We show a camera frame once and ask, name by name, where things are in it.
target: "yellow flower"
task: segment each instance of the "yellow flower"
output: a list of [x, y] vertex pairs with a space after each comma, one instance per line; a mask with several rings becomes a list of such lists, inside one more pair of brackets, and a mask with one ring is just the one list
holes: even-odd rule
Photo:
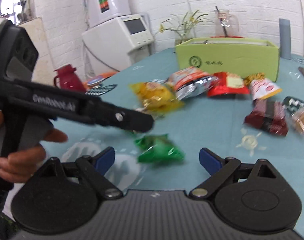
[[163, 32], [164, 32], [164, 27], [163, 27], [163, 24], [160, 24], [160, 29], [159, 29], [159, 32], [160, 32], [160, 33], [163, 33]]

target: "gray cylinder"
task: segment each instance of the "gray cylinder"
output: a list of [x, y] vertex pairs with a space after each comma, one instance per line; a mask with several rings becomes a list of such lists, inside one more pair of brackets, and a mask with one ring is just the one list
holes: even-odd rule
[[279, 19], [280, 54], [282, 58], [291, 59], [291, 26], [287, 19]]

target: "dark red snack package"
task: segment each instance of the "dark red snack package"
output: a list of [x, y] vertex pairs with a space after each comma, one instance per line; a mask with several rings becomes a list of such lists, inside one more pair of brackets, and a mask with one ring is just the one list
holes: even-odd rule
[[288, 127], [283, 103], [257, 99], [254, 104], [253, 111], [245, 117], [244, 123], [271, 134], [286, 136]]

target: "green snack bag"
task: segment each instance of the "green snack bag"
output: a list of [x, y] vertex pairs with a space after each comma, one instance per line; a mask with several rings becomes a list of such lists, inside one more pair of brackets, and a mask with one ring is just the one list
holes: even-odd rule
[[139, 163], [182, 161], [184, 153], [168, 139], [168, 135], [146, 135], [134, 143], [144, 152]]

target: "red snack bag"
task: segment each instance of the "red snack bag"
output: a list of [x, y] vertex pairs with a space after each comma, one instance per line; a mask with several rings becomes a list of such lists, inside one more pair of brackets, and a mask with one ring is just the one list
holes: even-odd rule
[[214, 73], [219, 78], [218, 84], [208, 91], [208, 97], [225, 94], [249, 94], [249, 89], [244, 85], [240, 76], [229, 72]]
[[275, 135], [286, 136], [288, 132], [282, 102], [255, 100], [254, 109], [245, 117], [244, 123]]

